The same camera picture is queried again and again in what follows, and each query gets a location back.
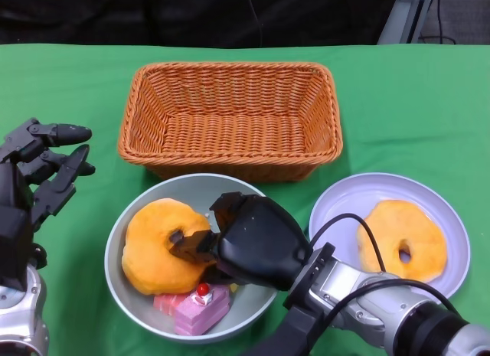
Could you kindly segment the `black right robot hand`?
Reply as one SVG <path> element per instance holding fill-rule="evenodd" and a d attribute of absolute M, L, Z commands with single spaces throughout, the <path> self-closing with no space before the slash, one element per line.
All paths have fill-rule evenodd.
<path fill-rule="evenodd" d="M 214 285 L 254 284 L 279 291 L 292 287 L 312 254 L 295 219 L 274 200 L 238 191 L 223 193 L 210 207 L 219 231 L 175 231 L 169 253 L 208 264 L 201 280 Z"/>

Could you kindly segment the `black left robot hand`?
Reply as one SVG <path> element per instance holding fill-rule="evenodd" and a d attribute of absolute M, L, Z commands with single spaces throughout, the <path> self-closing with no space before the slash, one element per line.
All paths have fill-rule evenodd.
<path fill-rule="evenodd" d="M 96 171 L 87 162 L 91 137 L 85 126 L 35 118 L 7 134 L 1 145 L 1 205 L 24 211 L 39 230 L 73 197 L 76 179 Z"/>

